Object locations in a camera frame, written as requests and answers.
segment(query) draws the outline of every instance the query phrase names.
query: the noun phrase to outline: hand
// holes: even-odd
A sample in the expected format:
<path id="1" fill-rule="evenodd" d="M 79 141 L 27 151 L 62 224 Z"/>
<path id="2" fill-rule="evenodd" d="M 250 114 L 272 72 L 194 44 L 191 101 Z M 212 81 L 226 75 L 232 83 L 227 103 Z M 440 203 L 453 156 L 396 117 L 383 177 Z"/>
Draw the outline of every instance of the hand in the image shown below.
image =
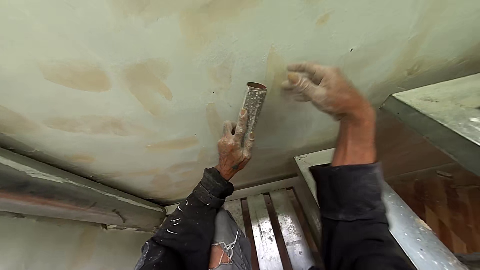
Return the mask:
<path id="1" fill-rule="evenodd" d="M 295 100 L 311 101 L 319 110 L 340 120 L 345 116 L 361 117 L 372 111 L 371 106 L 338 68 L 313 63 L 288 65 L 285 90 Z"/>
<path id="2" fill-rule="evenodd" d="M 247 110 L 241 109 L 239 122 L 223 122 L 223 137 L 218 141 L 218 165 L 215 168 L 227 181 L 250 160 L 255 135 L 248 134 L 242 147 L 243 136 L 247 130 Z"/>

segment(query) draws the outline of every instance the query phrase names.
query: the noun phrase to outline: black sleeve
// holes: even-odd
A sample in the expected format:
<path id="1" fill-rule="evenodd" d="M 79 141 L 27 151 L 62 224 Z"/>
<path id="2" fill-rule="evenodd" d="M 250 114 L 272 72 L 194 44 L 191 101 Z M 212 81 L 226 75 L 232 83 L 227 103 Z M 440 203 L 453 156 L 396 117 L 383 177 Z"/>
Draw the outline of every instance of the black sleeve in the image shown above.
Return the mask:
<path id="1" fill-rule="evenodd" d="M 409 270 L 388 230 L 379 163 L 310 168 L 322 215 L 328 270 Z"/>
<path id="2" fill-rule="evenodd" d="M 207 270 L 215 216 L 232 193 L 232 183 L 215 168 L 205 169 L 192 193 L 142 247 L 135 270 Z"/>

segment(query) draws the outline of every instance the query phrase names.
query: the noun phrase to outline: right hand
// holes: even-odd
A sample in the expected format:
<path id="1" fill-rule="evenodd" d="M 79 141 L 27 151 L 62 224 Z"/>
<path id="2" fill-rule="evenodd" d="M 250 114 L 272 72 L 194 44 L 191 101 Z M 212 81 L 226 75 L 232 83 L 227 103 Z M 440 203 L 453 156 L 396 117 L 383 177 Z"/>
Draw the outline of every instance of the right hand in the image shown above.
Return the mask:
<path id="1" fill-rule="evenodd" d="M 292 91 L 296 100 L 311 101 L 337 120 L 372 111 L 368 100 L 338 68 L 300 63 L 289 64 L 288 71 L 288 81 L 283 82 L 283 88 Z"/>

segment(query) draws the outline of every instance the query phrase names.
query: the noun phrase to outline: left hand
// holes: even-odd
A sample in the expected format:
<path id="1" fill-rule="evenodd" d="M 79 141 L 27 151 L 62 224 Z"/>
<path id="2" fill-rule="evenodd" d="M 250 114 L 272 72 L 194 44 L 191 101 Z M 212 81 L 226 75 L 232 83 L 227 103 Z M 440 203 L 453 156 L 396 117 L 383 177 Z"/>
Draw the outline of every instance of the left hand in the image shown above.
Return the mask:
<path id="1" fill-rule="evenodd" d="M 253 132 L 248 134 L 248 138 L 242 147 L 243 136 L 247 130 L 247 120 L 247 110 L 241 109 L 238 123 L 233 121 L 223 122 L 223 136 L 218 141 L 220 157 L 215 168 L 227 181 L 238 171 L 245 168 L 252 156 L 253 140 L 255 139 Z"/>

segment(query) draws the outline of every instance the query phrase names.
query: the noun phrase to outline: gray pants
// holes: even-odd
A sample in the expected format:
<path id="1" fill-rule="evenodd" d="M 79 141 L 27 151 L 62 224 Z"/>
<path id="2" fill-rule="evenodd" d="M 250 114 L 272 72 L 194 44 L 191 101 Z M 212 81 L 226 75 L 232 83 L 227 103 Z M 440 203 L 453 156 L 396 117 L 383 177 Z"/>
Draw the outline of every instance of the gray pants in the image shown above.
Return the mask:
<path id="1" fill-rule="evenodd" d="M 220 208 L 215 218 L 212 245 L 220 245 L 230 259 L 230 263 L 220 264 L 215 270 L 252 270 L 250 242 L 230 212 L 223 208 Z"/>

